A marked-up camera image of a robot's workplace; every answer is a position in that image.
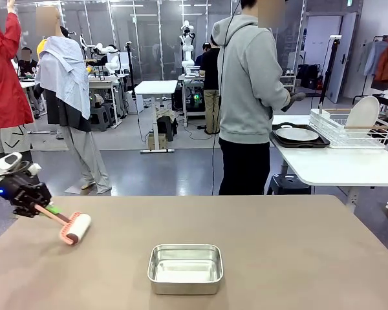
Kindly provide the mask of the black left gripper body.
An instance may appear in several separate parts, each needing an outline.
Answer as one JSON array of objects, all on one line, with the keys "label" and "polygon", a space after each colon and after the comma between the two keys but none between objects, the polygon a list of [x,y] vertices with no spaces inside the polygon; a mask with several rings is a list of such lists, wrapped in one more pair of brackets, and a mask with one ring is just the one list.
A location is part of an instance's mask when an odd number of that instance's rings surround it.
[{"label": "black left gripper body", "polygon": [[32,179],[28,176],[7,176],[0,181],[0,197],[19,207],[31,207],[32,198],[28,189]]}]

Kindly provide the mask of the person's gloved right hand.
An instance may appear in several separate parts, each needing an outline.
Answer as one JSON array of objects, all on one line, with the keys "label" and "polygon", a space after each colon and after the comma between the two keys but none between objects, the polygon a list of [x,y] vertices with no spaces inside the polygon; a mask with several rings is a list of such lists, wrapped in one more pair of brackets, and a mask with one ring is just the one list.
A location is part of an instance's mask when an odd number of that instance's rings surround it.
[{"label": "person's gloved right hand", "polygon": [[291,95],[289,104],[287,106],[283,107],[281,110],[283,112],[286,112],[295,102],[303,101],[305,98],[306,98],[305,93],[303,93],[303,92],[295,93],[295,94]]}]

